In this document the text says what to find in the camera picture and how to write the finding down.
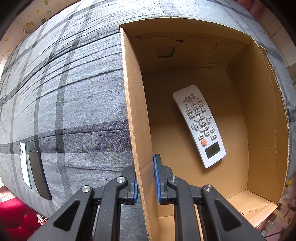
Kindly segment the red tufted cushion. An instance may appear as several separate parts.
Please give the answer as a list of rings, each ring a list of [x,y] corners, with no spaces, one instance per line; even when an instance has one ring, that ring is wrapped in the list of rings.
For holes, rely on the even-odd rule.
[[[1,227],[12,240],[28,240],[47,220],[1,187]]]

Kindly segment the white smartphone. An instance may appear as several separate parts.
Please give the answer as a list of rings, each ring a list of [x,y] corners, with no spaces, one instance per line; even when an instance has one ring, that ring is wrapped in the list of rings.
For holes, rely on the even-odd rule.
[[[21,160],[23,181],[31,189],[32,185],[31,185],[29,171],[28,171],[27,149],[26,149],[26,144],[23,142],[20,142],[20,160]]]

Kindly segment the brown cardboard box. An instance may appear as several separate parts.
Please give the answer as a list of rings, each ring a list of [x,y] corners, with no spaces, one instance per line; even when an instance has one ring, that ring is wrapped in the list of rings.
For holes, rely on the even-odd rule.
[[[120,26],[133,161],[150,240],[174,240],[160,206],[154,154],[194,186],[212,185],[253,226],[277,207],[289,128],[266,51],[217,23],[161,18]]]

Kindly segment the grey plaid bed sheet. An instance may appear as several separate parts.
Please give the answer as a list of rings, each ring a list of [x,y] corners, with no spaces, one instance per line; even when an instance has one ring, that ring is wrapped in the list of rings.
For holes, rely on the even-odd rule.
[[[98,187],[134,165],[120,26],[182,18],[224,25],[265,49],[278,78],[289,128],[287,176],[295,171],[295,89],[271,40],[235,1],[80,1],[15,48],[1,76],[1,178],[25,204],[50,217],[82,186]],[[26,144],[32,188],[23,181]],[[36,189],[29,151],[41,155],[52,200]],[[121,240],[150,240],[142,198],[122,208]]]

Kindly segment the black smartphone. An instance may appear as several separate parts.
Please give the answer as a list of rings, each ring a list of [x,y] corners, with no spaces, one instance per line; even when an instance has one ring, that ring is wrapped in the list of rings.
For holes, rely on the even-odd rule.
[[[38,194],[44,199],[52,200],[40,153],[37,150],[29,151],[29,160]]]

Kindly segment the white remote control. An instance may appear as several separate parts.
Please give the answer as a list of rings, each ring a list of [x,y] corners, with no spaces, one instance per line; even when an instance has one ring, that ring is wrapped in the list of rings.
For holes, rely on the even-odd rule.
[[[210,108],[201,91],[190,85],[173,93],[198,149],[203,166],[209,168],[226,156],[226,150]]]

